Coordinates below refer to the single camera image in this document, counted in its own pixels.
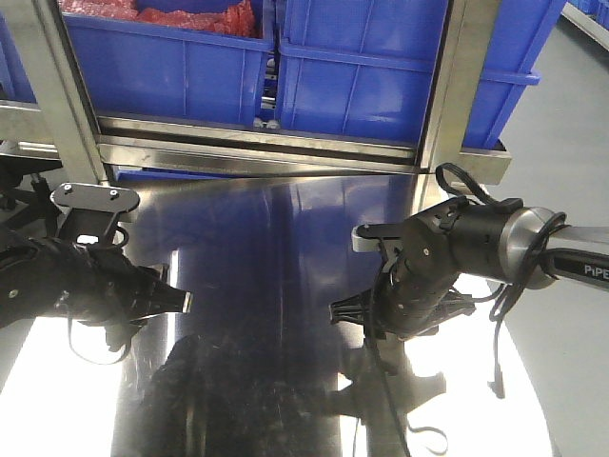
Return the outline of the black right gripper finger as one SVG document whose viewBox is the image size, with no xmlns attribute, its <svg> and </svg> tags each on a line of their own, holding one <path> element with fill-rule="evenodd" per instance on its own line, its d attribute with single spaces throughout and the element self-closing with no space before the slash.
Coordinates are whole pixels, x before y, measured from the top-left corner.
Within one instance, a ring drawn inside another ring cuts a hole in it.
<svg viewBox="0 0 609 457">
<path fill-rule="evenodd" d="M 330 324 L 340 322 L 356 325 L 372 325 L 373 295 L 371 292 L 361 292 L 349 298 L 329 305 Z"/>
<path fill-rule="evenodd" d="M 473 297 L 450 289 L 438 304 L 436 325 L 440 325 L 460 315 L 470 316 L 476 311 Z"/>
</svg>

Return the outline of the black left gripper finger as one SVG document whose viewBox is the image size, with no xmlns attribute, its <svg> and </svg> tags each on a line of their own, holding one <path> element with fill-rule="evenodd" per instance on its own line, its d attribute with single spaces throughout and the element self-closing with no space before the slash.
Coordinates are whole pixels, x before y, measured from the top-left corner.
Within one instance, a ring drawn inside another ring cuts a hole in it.
<svg viewBox="0 0 609 457">
<path fill-rule="evenodd" d="M 164 284 L 158 279 L 153 266 L 142 267 L 142 272 L 147 276 L 143 292 L 144 317 L 151 318 L 165 313 L 189 313 L 193 295 L 190 291 L 175 286 L 177 270 L 169 266 L 169 284 Z"/>
</svg>

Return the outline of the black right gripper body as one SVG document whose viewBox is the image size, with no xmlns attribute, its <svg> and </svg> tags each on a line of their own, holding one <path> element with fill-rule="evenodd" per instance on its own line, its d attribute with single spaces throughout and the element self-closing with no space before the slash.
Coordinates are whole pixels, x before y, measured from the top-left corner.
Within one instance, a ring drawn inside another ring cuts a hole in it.
<svg viewBox="0 0 609 457">
<path fill-rule="evenodd" d="M 467 199 L 449 199 L 401 223 L 403 248 L 375 293 L 383 330 L 400 337 L 422 332 L 458 276 L 473 269 L 472 210 Z"/>
</svg>

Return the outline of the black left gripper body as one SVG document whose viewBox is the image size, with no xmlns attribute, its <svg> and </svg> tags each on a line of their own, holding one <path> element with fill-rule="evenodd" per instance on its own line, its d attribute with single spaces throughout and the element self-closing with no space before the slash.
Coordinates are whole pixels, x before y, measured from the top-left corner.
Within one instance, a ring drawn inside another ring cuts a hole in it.
<svg viewBox="0 0 609 457">
<path fill-rule="evenodd" d="M 160 310 L 160 271 L 133 265 L 118 248 L 49 238 L 34 245 L 28 315 L 103 326 L 139 323 Z"/>
</svg>

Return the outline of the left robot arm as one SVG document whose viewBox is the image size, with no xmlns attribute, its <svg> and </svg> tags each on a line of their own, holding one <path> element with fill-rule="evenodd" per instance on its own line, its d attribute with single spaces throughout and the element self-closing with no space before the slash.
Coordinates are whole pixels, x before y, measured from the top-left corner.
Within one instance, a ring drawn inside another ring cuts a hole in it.
<svg viewBox="0 0 609 457">
<path fill-rule="evenodd" d="M 133 265 L 114 246 L 34 239 L 1 227 L 1 326 L 70 317 L 93 326 L 140 324 L 187 313 L 192 294 L 154 268 Z"/>
</svg>

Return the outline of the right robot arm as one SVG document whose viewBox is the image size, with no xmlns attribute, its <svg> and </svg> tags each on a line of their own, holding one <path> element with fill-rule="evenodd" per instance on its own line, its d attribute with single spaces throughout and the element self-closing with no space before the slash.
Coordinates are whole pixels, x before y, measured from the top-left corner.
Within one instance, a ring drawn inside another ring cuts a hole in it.
<svg viewBox="0 0 609 457">
<path fill-rule="evenodd" d="M 370 289 L 331 305 L 331 321 L 405 340 L 475 310 L 454 288 L 462 274 L 501 283 L 504 298 L 560 278 L 608 287 L 607 228 L 568 226 L 519 199 L 493 207 L 454 197 L 399 224 L 354 228 L 353 248 L 378 249 L 381 270 Z"/>
</svg>

